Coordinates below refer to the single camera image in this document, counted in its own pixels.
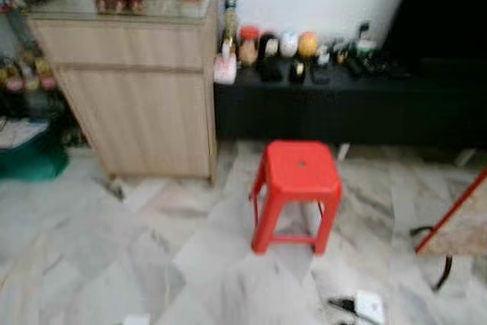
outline cabinet top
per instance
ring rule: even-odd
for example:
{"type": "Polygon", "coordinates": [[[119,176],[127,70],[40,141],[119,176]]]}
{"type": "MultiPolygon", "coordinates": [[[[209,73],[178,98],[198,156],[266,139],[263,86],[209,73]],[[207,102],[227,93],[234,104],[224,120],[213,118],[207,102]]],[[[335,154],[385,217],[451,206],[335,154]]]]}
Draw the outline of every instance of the cabinet top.
{"type": "Polygon", "coordinates": [[[75,21],[123,21],[141,23],[200,24],[206,17],[211,0],[144,0],[140,14],[98,13],[95,0],[49,0],[35,5],[29,18],[75,21]]]}

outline stool seat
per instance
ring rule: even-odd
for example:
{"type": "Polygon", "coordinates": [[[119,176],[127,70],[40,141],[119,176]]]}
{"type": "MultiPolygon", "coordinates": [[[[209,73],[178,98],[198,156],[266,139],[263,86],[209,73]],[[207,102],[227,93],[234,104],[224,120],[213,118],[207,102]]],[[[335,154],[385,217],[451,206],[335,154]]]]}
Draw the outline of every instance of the stool seat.
{"type": "Polygon", "coordinates": [[[315,253],[324,253],[341,197],[342,184],[326,145],[294,141],[274,141],[267,145],[250,192],[256,222],[253,251],[265,253],[269,243],[276,242],[312,244],[315,253]],[[264,184],[267,196],[259,219],[257,197],[264,184]],[[321,224],[317,237],[273,235],[280,212],[291,201],[318,203],[321,224]]]}
{"type": "Polygon", "coordinates": [[[269,182],[283,193],[330,194],[339,199],[341,183],[328,146],[320,142],[271,142],[266,149],[269,182]]]}

